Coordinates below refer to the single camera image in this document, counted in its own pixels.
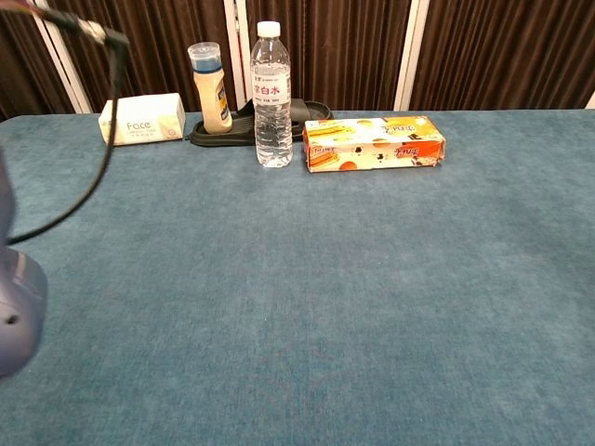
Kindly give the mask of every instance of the brown curtain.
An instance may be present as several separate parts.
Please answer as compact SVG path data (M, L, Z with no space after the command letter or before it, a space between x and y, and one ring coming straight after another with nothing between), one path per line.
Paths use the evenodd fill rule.
M432 1L411 110L584 108L593 0Z
M251 46L257 23L281 23L292 97L334 110L392 110L410 0L247 0Z
M219 43L225 89L230 108L235 91L225 10L222 1L192 0L51 0L52 7L94 20L126 34L130 40L123 96L179 93L186 112L200 110L192 80L188 46L203 41ZM106 50L88 40L63 34L73 63L94 112L100 112L110 94Z
M0 55L0 121L20 114L73 112L32 17L0 13Z

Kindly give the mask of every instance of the blue cap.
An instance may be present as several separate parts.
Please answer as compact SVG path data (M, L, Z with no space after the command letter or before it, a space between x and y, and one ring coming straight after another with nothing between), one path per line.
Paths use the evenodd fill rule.
M201 42L188 48L192 69L201 74L221 70L221 51L215 42Z

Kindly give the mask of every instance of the slipper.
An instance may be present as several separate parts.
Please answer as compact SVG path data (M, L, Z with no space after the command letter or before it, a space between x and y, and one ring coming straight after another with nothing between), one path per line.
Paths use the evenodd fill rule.
M233 124L228 133L209 135L203 121L197 123L188 135L190 142L196 146L254 146L254 104L248 100L243 108L231 114ZM302 130L306 121L333 119L330 109L313 100L291 99L291 135L294 141L302 140Z

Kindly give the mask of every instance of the screw hole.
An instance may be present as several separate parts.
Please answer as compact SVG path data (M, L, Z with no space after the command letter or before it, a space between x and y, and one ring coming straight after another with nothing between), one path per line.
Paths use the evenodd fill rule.
M16 314L13 314L12 316L9 316L8 319L5 320L5 323L7 325L14 325L18 321L19 321L19 316L17 316Z

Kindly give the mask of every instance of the tissue box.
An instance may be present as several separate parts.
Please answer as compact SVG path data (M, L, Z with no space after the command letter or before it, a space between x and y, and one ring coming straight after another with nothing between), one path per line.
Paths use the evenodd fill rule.
M108 100L99 117L99 129L106 143L111 119L112 102ZM186 114L178 93L121 98L117 119L116 146L184 137Z

